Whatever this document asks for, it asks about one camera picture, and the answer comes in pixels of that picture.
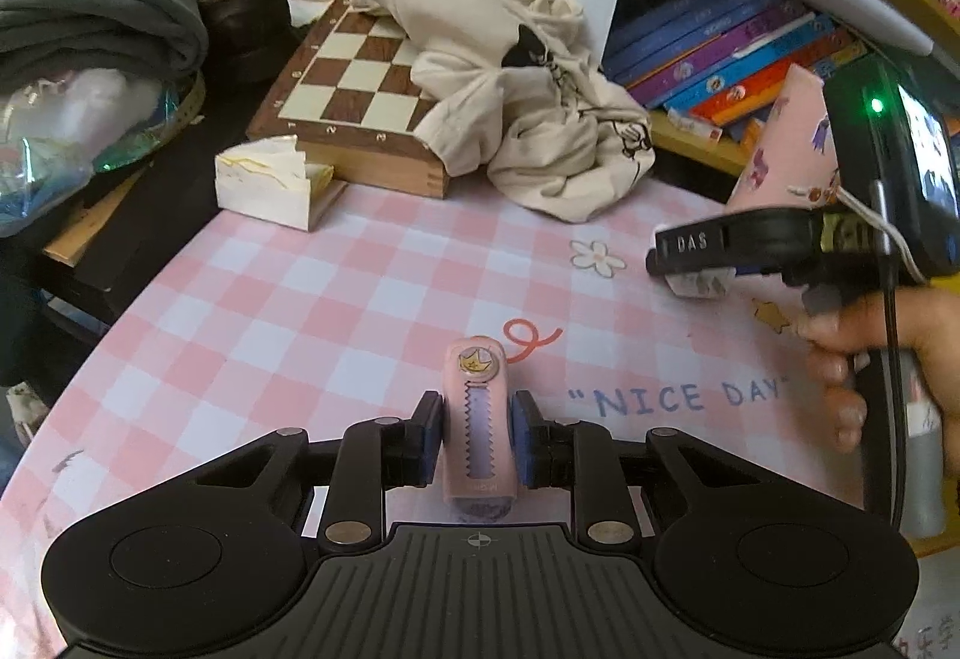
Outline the pink utility knife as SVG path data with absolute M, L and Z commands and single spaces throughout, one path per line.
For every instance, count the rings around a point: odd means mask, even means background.
M 508 516 L 519 495 L 509 430 L 508 364 L 487 336 L 457 339 L 443 366 L 444 501 L 467 521 Z

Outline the pink sticker cylinder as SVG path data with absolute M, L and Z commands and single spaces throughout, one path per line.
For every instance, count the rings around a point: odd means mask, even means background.
M 825 206 L 839 187 L 823 81 L 805 68 L 789 68 L 754 154 L 724 210 Z

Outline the row of books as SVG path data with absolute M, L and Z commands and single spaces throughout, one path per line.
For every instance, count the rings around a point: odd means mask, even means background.
M 605 74 L 647 109 L 739 134 L 794 66 L 827 81 L 866 40 L 800 0 L 619 0 Z

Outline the white paper box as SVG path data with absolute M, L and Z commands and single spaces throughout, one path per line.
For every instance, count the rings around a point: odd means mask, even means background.
M 238 144 L 215 157 L 221 209 L 309 232 L 347 183 L 334 167 L 309 162 L 294 134 Z

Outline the yellow cardboard box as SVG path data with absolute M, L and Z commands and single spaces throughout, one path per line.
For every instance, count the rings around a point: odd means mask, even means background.
M 957 528 L 953 528 L 947 529 L 947 531 L 934 537 L 923 537 L 923 539 L 910 537 L 908 544 L 910 544 L 914 555 L 918 556 L 918 558 L 924 558 L 924 556 L 947 552 L 947 550 L 958 547 L 958 545 L 960 545 L 960 532 L 958 532 Z

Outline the wooden chess board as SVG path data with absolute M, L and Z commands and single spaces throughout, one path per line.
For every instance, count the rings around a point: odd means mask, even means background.
M 251 139 L 290 134 L 311 162 L 348 183 L 441 200 L 444 165 L 415 128 L 434 107 L 412 81 L 418 50 L 389 16 L 348 0 L 309 0 L 320 16 L 247 128 Z

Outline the beige cloth bag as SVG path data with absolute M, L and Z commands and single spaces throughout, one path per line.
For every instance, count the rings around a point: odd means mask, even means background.
M 586 222 L 654 164 L 649 113 L 608 81 L 574 0 L 350 0 L 416 48 L 433 108 L 415 128 L 449 177 L 483 170 L 519 206 Z

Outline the iridescent plastic bag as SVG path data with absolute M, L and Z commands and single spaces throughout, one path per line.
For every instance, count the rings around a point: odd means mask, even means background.
M 139 162 L 197 118 L 200 74 L 185 86 L 85 70 L 37 79 L 2 99 L 2 235 L 11 237 L 85 188 Z

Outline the grey folded clothing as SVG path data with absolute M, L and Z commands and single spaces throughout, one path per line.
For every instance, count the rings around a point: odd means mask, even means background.
M 2 0 L 5 92 L 93 68 L 176 81 L 206 52 L 197 0 Z

